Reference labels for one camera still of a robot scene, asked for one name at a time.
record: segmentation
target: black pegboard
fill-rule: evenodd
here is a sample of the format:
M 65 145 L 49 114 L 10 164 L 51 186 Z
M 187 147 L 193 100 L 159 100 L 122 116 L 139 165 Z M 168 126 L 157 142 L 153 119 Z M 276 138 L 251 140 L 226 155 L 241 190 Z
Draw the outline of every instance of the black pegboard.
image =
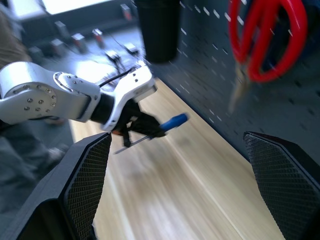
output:
M 239 28 L 247 2 L 242 1 Z M 255 83 L 233 112 L 235 60 L 228 33 L 228 0 L 180 2 L 178 57 L 154 73 L 247 159 L 243 133 L 277 136 L 301 146 L 320 165 L 320 51 L 283 77 Z

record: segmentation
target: blue screwdriver handle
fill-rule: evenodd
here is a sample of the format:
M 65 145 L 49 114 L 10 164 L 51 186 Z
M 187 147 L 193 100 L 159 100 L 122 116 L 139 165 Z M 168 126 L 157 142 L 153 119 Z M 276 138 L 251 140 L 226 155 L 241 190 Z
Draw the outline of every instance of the blue screwdriver handle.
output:
M 188 121 L 188 115 L 186 113 L 182 113 L 180 115 L 174 116 L 169 121 L 160 125 L 164 132 L 167 132 L 171 129 L 177 128 Z

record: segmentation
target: robotic arm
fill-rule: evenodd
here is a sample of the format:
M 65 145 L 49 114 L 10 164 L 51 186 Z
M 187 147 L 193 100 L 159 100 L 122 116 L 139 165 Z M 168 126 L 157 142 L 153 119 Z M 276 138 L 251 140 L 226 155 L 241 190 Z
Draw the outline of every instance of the robotic arm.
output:
M 15 62 L 0 71 L 0 120 L 9 125 L 51 116 L 92 120 L 100 123 L 103 131 L 122 135 L 128 148 L 129 131 L 152 138 L 165 136 L 160 123 L 141 112 L 138 104 L 156 90 L 146 65 L 122 78 L 113 92 L 107 92 L 70 73 Z

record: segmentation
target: red scissors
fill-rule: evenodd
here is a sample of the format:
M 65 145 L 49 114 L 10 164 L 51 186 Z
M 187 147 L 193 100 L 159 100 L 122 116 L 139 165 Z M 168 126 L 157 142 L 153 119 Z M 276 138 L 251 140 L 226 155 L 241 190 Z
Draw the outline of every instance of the red scissors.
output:
M 243 35 L 239 39 L 237 16 L 240 3 L 240 0 L 231 0 L 229 5 L 229 35 L 234 57 L 238 63 L 248 65 L 245 71 L 251 81 L 259 83 L 272 81 L 287 72 L 304 49 L 308 31 L 305 7 L 301 0 L 253 0 L 244 21 Z M 283 7 L 289 16 L 292 35 L 282 59 L 273 69 L 261 72 L 261 65 L 273 37 L 272 30 L 276 25 L 280 7 Z M 259 28 L 258 37 L 249 58 L 252 39 L 257 28 Z

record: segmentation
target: wooden table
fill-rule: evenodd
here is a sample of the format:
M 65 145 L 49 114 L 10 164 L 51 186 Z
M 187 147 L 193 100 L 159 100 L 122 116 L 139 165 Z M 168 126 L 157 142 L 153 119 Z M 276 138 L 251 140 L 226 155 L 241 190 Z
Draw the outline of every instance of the wooden table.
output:
M 283 240 L 249 162 L 164 83 L 157 86 L 142 109 L 160 122 L 183 112 L 190 120 L 118 155 L 122 140 L 113 136 L 94 220 L 99 240 Z M 75 141 L 101 132 L 93 122 L 71 126 Z

